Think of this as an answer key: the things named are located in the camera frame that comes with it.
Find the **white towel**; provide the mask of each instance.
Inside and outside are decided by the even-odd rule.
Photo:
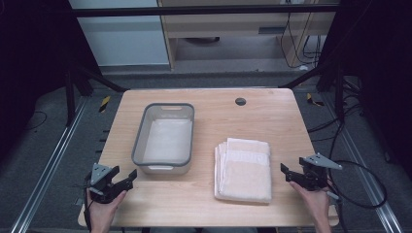
[[[270,147],[232,139],[215,148],[215,196],[223,200],[270,203]]]

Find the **white plastic tub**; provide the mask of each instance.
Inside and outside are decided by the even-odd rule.
[[[191,161],[194,108],[154,103],[146,107],[132,160],[147,174],[184,174]]]

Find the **folded towel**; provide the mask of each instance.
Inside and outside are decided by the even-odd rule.
[[[215,148],[218,199],[270,203],[270,147],[265,142],[228,138]]]

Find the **wooden table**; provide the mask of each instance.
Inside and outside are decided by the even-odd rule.
[[[244,106],[235,104],[245,98]],[[191,103],[195,109],[192,162],[182,176],[144,174],[131,160],[139,123],[151,103]],[[271,147],[272,202],[245,205],[214,197],[214,148],[228,137],[268,142]],[[115,216],[116,226],[305,226],[311,217],[298,194],[285,182],[280,163],[301,173],[300,156],[312,144],[289,89],[150,89],[126,91],[99,164],[120,166],[114,183],[137,168]],[[333,207],[330,224],[338,222]],[[83,211],[79,224],[86,225]]]

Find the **white cabinet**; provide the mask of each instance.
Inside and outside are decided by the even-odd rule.
[[[70,0],[73,9],[156,7],[155,0]],[[168,65],[159,16],[79,17],[100,67]]]

